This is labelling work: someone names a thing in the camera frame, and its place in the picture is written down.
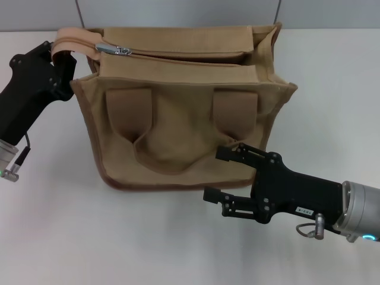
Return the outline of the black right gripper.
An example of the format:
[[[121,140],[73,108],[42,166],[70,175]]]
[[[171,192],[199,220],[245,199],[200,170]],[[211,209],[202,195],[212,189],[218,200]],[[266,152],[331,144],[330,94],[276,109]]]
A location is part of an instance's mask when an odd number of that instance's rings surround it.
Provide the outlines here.
[[[220,189],[205,187],[203,200],[221,204],[223,217],[270,222],[277,213],[289,213],[307,219],[322,214],[326,224],[334,224],[343,213],[341,183],[288,169],[276,153],[267,153],[250,145],[219,146],[216,159],[236,162],[256,169],[251,198]]]

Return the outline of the khaki canvas food bag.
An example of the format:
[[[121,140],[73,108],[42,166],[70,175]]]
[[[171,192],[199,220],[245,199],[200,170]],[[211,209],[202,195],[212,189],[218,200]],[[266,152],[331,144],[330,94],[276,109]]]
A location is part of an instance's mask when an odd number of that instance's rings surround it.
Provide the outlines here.
[[[297,86],[274,68],[282,25],[58,30],[52,56],[87,57],[70,85],[100,177],[121,190],[238,188],[255,171],[216,159],[219,146],[265,150]],[[97,43],[131,49],[99,52]]]

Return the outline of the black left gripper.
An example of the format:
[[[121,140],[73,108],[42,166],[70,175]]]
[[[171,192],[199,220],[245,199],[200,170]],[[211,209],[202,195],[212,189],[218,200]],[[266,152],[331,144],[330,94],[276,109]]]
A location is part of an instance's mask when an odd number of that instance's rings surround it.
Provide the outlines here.
[[[12,77],[0,92],[0,140],[8,144],[17,145],[47,105],[74,95],[70,82],[77,60],[69,51],[51,58],[52,45],[44,41],[9,62]]]

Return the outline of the silver metal zipper slider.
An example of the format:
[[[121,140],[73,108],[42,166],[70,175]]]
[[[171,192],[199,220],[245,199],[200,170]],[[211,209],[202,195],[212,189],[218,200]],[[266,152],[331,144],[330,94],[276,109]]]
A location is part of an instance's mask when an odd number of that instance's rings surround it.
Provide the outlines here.
[[[95,44],[95,48],[99,52],[104,52],[110,55],[129,56],[132,54],[131,49],[128,49],[127,47],[115,46],[107,43],[97,43]]]

